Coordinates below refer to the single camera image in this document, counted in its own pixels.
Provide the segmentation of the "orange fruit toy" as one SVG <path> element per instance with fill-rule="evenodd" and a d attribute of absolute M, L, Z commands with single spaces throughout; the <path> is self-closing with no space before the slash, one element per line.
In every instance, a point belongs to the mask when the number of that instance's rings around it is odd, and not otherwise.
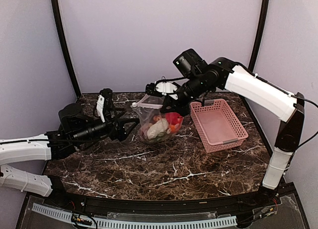
<path fill-rule="evenodd" d="M 179 131 L 181 125 L 176 124 L 176 125 L 169 125 L 169 128 L 167 129 L 168 134 L 175 134 L 176 132 Z"/>

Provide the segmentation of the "yellow peach toy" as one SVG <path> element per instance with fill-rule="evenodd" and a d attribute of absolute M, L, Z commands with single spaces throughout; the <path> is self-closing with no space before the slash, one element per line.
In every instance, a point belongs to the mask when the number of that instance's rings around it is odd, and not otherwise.
<path fill-rule="evenodd" d="M 153 121 L 156 123 L 158 122 L 159 120 L 161 119 L 161 116 L 160 115 L 156 115 L 153 117 Z"/>

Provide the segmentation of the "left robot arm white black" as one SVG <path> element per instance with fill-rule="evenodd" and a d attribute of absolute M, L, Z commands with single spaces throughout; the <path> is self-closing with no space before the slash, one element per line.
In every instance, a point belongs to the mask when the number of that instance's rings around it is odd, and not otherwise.
<path fill-rule="evenodd" d="M 84 114 L 78 103 L 67 105 L 59 111 L 60 126 L 38 136 L 1 140 L 0 142 L 0 185 L 49 197 L 59 207 L 70 203 L 56 176 L 36 175 L 11 166 L 11 163 L 33 160 L 60 160 L 69 157 L 81 145 L 98 143 L 106 138 L 123 141 L 139 124 L 138 118 L 123 118 L 123 108 L 106 107 L 99 119 Z"/>

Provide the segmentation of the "clear zip top bag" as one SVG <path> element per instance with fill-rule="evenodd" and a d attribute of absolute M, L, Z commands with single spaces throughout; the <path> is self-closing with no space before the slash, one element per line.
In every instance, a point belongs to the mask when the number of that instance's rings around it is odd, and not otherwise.
<path fill-rule="evenodd" d="M 139 138 L 147 144 L 156 144 L 173 137 L 181 128 L 184 117 L 176 112 L 161 113 L 163 99 L 145 95 L 131 104 L 140 120 Z"/>

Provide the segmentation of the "red round fruit toy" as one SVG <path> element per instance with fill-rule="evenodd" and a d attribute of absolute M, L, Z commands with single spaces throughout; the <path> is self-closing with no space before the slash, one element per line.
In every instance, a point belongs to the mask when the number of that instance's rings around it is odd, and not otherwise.
<path fill-rule="evenodd" d="M 139 135 L 139 139 L 140 139 L 142 142 L 148 142 L 147 130 L 139 129 L 138 135 Z"/>

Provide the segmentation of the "wrinkled white radish toy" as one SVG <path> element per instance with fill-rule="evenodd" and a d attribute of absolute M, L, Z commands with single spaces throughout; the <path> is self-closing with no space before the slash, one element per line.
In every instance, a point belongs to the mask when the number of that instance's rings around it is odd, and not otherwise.
<path fill-rule="evenodd" d="M 159 134 L 164 133 L 169 128 L 169 123 L 165 118 L 160 119 L 147 130 L 148 139 L 156 138 Z"/>

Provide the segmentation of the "red tomato toy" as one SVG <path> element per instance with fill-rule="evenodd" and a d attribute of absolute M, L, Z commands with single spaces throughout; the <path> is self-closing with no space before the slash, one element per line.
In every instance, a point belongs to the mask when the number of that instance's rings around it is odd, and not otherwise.
<path fill-rule="evenodd" d="M 183 117 L 176 112 L 165 113 L 165 118 L 170 125 L 181 124 L 183 121 Z"/>

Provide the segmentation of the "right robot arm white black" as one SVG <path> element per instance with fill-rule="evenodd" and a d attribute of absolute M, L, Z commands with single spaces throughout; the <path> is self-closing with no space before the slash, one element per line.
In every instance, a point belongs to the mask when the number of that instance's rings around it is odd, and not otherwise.
<path fill-rule="evenodd" d="M 178 85 L 172 79 L 162 79 L 155 84 L 155 90 L 165 96 L 163 113 L 177 112 L 185 116 L 191 101 L 219 88 L 257 103 L 280 120 L 268 168 L 253 196 L 256 205 L 266 205 L 276 196 L 280 180 L 300 146 L 305 118 L 303 95 L 283 90 L 252 73 L 241 63 L 224 57 L 208 64 L 193 49 L 181 53 L 173 64 L 187 81 Z"/>

